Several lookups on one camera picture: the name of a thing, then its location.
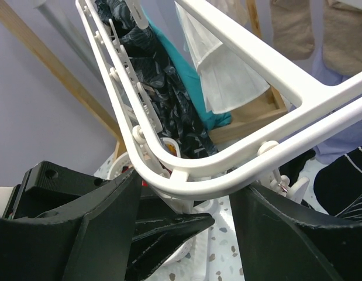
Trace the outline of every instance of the white wall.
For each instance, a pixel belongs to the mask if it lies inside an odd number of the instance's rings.
[[[82,84],[113,114],[106,89],[83,62],[32,9],[30,1],[6,0]],[[313,25],[321,40],[322,1],[312,1]],[[256,0],[263,40],[271,44],[268,0]],[[59,0],[85,36],[74,0]],[[173,0],[143,0],[153,22],[184,54],[183,35]],[[306,70],[311,60],[299,62]],[[0,24],[0,186],[19,183],[25,171],[42,160],[93,173],[113,152],[115,140],[16,38]]]

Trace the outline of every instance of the drying rack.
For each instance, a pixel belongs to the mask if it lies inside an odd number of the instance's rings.
[[[129,5],[131,11],[141,11],[138,1],[126,2],[133,4]],[[207,1],[176,2],[297,109],[213,156],[195,160],[177,158],[164,149],[157,136],[159,128],[154,126],[158,124],[157,117],[151,113],[151,105],[145,100],[146,93],[141,84],[132,79],[123,46],[117,51],[91,0],[76,0],[131,163],[160,194],[184,200],[206,200],[228,195],[362,119],[361,97],[258,156],[257,152],[264,143],[278,141],[360,95],[362,72],[338,86],[326,86]],[[355,2],[362,5],[362,0]],[[141,27],[145,27],[148,23],[142,15],[143,12],[140,12],[135,18]],[[113,66],[107,63],[104,52],[109,54]],[[123,94],[128,97],[132,111],[123,103]],[[151,156],[151,162],[144,160],[141,145]],[[245,160],[248,162],[236,170],[213,178]],[[160,163],[173,171],[170,176]],[[211,178],[202,181],[202,177]]]

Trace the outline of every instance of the lavender garment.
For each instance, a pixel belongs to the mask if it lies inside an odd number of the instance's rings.
[[[336,86],[350,78],[350,76],[343,76],[343,75],[327,68],[324,65],[323,58],[322,58],[322,48],[320,48],[316,54],[315,60],[312,65],[311,74],[313,77],[315,77],[321,83],[328,85],[328,86]],[[318,146],[314,147],[314,150],[316,151],[317,160],[323,164],[328,165],[328,164],[331,164],[332,162],[334,162],[338,157],[354,150],[355,148],[357,148],[359,146],[362,146],[362,120],[359,121],[358,123],[355,123],[354,125],[348,127],[347,129],[337,133],[336,135],[332,136],[331,138],[327,139],[326,141],[318,144]]]

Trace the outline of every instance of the black patterned garment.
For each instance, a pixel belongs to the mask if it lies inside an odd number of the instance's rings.
[[[159,135],[177,140],[182,154],[189,158],[216,154],[216,146],[152,28],[138,28],[123,0],[96,0],[95,4],[104,24],[109,26],[112,18],[139,81],[155,89],[156,95],[150,98],[163,125]]]

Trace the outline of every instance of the teal cloth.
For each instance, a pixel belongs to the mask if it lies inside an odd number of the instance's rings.
[[[185,85],[187,93],[190,96],[190,99],[194,104],[194,107],[198,112],[199,117],[203,122],[206,130],[210,131],[214,127],[222,127],[230,124],[230,122],[232,121],[232,116],[230,113],[214,114],[212,111],[206,111],[202,86],[198,73],[187,63],[186,59],[183,58],[183,56],[173,46],[173,44],[169,41],[165,34],[156,25],[154,25],[149,18],[148,21],[158,40],[164,46],[170,59],[174,63],[178,75],[180,76],[183,84]]]

